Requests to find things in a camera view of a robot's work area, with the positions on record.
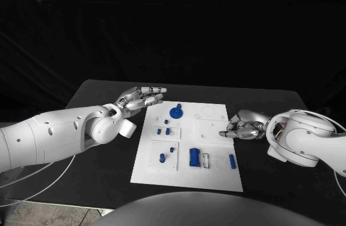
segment black table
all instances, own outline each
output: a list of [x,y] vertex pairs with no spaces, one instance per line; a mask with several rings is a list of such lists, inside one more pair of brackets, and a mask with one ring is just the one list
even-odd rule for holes
[[[228,116],[241,109],[280,114],[306,105],[294,91],[149,84],[87,80],[68,109],[112,103],[134,86],[167,88],[164,100],[225,104]],[[278,205],[330,225],[345,225],[346,198],[339,190],[333,170],[320,161],[314,168],[281,162],[267,155],[267,140],[234,140],[244,193],[130,183],[146,109],[130,118],[137,125],[131,138],[117,136],[108,144],[78,154],[61,180],[32,200],[36,202],[115,209],[144,197],[180,191],[231,194]],[[56,162],[32,178],[17,183],[9,198],[25,199],[39,192],[61,175],[71,161]],[[42,165],[27,166],[19,177]],[[346,189],[346,179],[339,177]]]

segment blue object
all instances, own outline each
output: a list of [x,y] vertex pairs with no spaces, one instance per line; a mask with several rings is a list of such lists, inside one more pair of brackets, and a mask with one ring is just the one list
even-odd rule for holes
[[229,161],[231,161],[231,168],[232,168],[232,170],[235,170],[236,169],[236,162],[235,162],[235,157],[234,157],[232,154],[229,154]]
[[174,108],[169,111],[169,115],[173,119],[180,119],[183,116],[182,104],[179,103]]
[[200,167],[200,150],[198,148],[189,149],[189,165]]
[[164,153],[160,154],[160,162],[164,163]]

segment robotic hand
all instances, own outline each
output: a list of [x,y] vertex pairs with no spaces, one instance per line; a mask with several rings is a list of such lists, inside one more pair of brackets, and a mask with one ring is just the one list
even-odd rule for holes
[[219,135],[244,140],[267,136],[270,156],[304,167],[314,167],[322,159],[346,177],[346,133],[336,132],[332,122],[346,131],[330,118],[306,110],[290,110],[270,117],[242,109]]
[[0,173],[63,160],[111,142],[118,133],[130,138],[137,126],[127,118],[160,104],[164,92],[160,87],[134,87],[114,103],[50,111],[0,128]]

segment white platform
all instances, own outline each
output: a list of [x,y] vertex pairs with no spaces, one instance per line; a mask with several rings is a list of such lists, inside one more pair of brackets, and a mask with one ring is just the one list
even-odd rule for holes
[[[177,103],[183,116],[173,119],[170,109]],[[164,101],[149,107],[130,182],[242,192],[234,139],[219,136],[228,118],[223,104]],[[199,149],[200,167],[190,167],[192,148]],[[160,154],[164,154],[164,163],[160,163]],[[209,169],[203,168],[203,154],[208,154]],[[231,154],[236,169],[231,168]]]

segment black curtain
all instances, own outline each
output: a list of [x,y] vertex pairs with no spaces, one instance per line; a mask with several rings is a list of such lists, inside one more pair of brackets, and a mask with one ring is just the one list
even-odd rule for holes
[[1,110],[63,109],[87,79],[293,90],[320,109],[346,85],[343,3],[1,0]]

